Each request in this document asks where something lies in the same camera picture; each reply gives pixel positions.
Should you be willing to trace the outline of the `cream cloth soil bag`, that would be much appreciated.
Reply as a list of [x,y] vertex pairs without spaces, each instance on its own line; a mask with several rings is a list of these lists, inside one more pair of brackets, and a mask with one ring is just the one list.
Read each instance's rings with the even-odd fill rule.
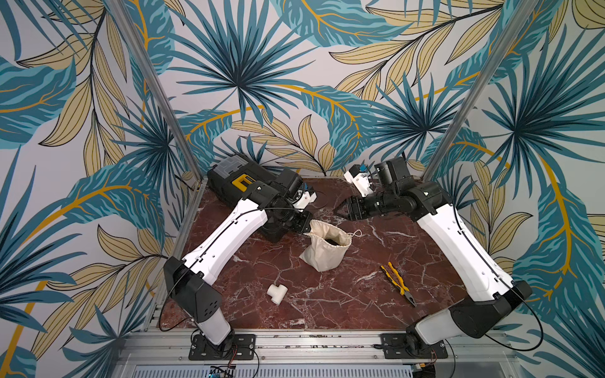
[[310,237],[310,245],[299,257],[318,272],[325,272],[335,269],[342,262],[352,239],[363,236],[363,233],[359,229],[345,232],[335,225],[312,220],[310,231],[305,236]]

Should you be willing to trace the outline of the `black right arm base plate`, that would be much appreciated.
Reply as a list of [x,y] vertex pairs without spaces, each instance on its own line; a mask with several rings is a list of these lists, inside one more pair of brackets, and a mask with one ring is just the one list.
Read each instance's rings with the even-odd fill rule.
[[428,345],[415,334],[382,333],[380,343],[376,344],[383,351],[385,359],[425,359],[435,361],[448,358],[444,341]]

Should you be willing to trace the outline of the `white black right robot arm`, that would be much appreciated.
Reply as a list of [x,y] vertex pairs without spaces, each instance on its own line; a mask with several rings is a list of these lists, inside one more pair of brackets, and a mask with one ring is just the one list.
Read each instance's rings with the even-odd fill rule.
[[343,175],[359,195],[335,208],[346,220],[365,220],[385,214],[409,217],[442,250],[462,279],[465,299],[415,322],[406,330],[413,354],[458,335],[480,339],[532,294],[523,280],[506,273],[464,225],[447,192],[434,181],[420,181],[410,174],[405,157],[375,167],[380,187],[373,189],[368,168],[353,165]]

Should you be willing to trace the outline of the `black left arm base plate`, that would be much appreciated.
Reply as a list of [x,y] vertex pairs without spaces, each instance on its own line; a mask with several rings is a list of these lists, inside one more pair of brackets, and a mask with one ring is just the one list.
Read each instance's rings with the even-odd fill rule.
[[189,351],[189,361],[251,361],[255,359],[255,334],[229,335],[220,345],[212,344],[205,335],[195,334]]

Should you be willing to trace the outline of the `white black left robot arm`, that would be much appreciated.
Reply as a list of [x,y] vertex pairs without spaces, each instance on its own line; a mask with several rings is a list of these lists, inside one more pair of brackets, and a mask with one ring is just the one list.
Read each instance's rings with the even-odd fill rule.
[[225,353],[233,345],[233,328],[221,310],[222,295],[214,283],[232,256],[260,228],[277,242],[288,233],[310,231],[312,214],[307,206],[316,192],[299,174],[285,169],[278,176],[263,168],[209,173],[218,197],[234,199],[228,217],[193,251],[170,258],[164,265],[168,298],[184,310],[209,345]]

